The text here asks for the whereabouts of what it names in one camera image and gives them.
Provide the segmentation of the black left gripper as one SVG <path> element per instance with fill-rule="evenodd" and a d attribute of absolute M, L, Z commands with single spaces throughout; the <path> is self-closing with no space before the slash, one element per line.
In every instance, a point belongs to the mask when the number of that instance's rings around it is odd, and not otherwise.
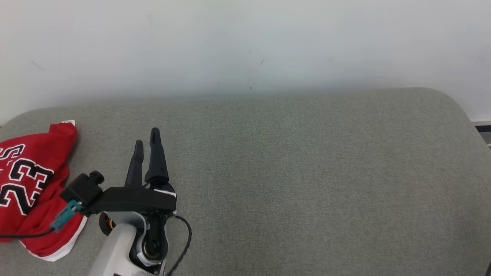
<path fill-rule="evenodd" d="M 124 187 L 111 187 L 91 205 L 99 215 L 101 230 L 108 237 L 97 266 L 163 266 L 169 252 L 168 219 L 176 215 L 177 197 L 169 184 L 164 148 L 158 128 L 152 128 L 151 152 L 142 184 L 144 146 L 135 143 Z"/>

